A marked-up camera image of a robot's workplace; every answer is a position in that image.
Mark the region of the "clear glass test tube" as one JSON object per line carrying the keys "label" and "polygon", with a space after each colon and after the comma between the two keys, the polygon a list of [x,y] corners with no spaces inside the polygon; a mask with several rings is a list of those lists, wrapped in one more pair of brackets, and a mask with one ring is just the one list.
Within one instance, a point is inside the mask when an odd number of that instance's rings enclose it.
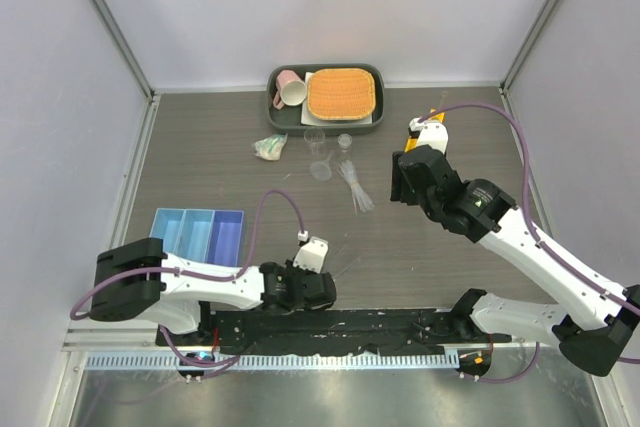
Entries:
{"label": "clear glass test tube", "polygon": [[360,262],[360,255],[348,244],[345,244],[329,259],[327,270],[334,279],[338,279]]}
{"label": "clear glass test tube", "polygon": [[441,97],[440,97],[440,102],[439,102],[439,105],[438,105],[438,110],[441,110],[445,106],[447,97],[448,97],[448,91],[442,91],[441,92]]}

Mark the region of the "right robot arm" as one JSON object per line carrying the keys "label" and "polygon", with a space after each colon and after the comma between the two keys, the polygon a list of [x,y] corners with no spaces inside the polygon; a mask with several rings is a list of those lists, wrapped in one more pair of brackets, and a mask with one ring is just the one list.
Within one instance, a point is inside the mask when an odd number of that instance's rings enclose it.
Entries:
{"label": "right robot arm", "polygon": [[586,266],[527,225],[522,208],[500,187],[461,180],[446,156],[428,145],[393,153],[390,199],[419,206],[444,230],[505,259],[553,300],[521,302],[470,289],[454,306],[457,338],[520,337],[558,349],[589,374],[611,372],[639,324],[638,286],[623,287]]}

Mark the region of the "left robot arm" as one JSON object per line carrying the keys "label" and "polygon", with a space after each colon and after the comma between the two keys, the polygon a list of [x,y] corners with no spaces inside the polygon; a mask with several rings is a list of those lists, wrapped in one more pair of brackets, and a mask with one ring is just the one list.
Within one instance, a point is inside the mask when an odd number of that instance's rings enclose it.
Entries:
{"label": "left robot arm", "polygon": [[204,315],[212,307],[276,313],[318,310],[333,305],[337,291],[322,270],[326,243],[313,237],[300,248],[310,269],[296,260],[265,262],[247,269],[187,260],[164,251],[163,241],[145,238],[101,253],[89,318],[101,322],[146,320],[179,334],[190,345],[205,344],[213,332]]}

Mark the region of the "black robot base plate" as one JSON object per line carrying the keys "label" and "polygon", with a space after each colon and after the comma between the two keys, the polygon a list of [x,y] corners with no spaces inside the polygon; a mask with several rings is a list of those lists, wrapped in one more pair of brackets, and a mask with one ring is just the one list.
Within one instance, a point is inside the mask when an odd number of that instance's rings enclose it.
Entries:
{"label": "black robot base plate", "polygon": [[448,344],[512,340],[481,332],[467,316],[436,309],[218,311],[195,332],[170,337],[177,347],[217,346],[226,355],[322,357],[426,355]]}

